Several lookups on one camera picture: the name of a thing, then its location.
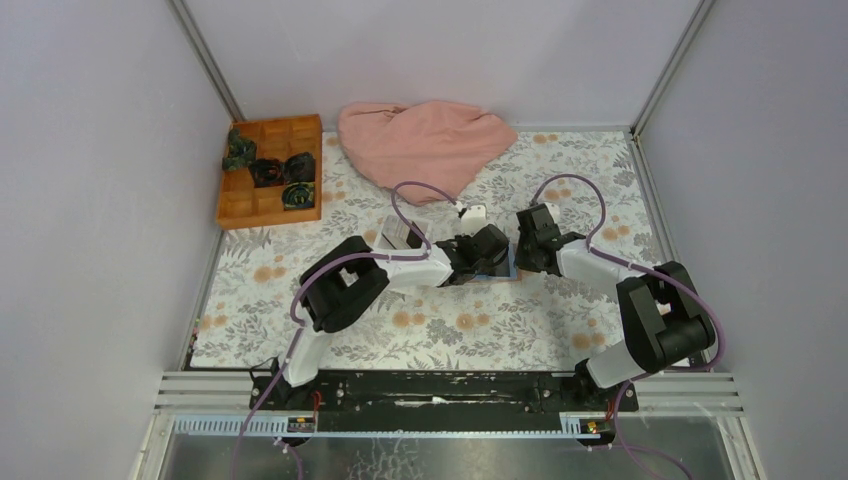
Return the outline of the brown leather card holder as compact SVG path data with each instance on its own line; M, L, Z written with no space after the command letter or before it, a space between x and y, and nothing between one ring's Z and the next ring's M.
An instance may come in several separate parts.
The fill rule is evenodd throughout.
M519 279L520 275L514 265L514 261L507 258L496 265L490 272L475 275L469 281L469 284L508 283L518 281Z

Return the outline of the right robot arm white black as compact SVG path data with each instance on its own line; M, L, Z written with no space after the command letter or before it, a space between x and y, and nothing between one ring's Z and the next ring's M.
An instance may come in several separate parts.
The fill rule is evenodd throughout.
M713 346L716 329L692 298L688 272L677 262L653 269L598 255L584 236L560 231L550 209L537 204L517 213L516 266L582 282L619 308L623 340L578 363L575 402L597 412L613 398L613 387L655 374Z

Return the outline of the white translucent card box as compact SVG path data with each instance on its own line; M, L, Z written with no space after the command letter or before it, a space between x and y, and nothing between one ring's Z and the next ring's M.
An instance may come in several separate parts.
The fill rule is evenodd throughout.
M387 214L378 225L372 246L381 252L401 256L420 255L426 250L425 238L429 239L430 222L421 218L409 218L405 223L396 214Z

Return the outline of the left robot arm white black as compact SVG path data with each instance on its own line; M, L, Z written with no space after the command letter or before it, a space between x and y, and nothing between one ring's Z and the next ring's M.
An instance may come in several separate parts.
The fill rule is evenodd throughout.
M266 389L285 410L301 409L331 336L357 322L384 291L464 285L494 273L509 246L492 224L418 249L374 250L361 236L345 239L301 276L290 307L297 330L272 364Z

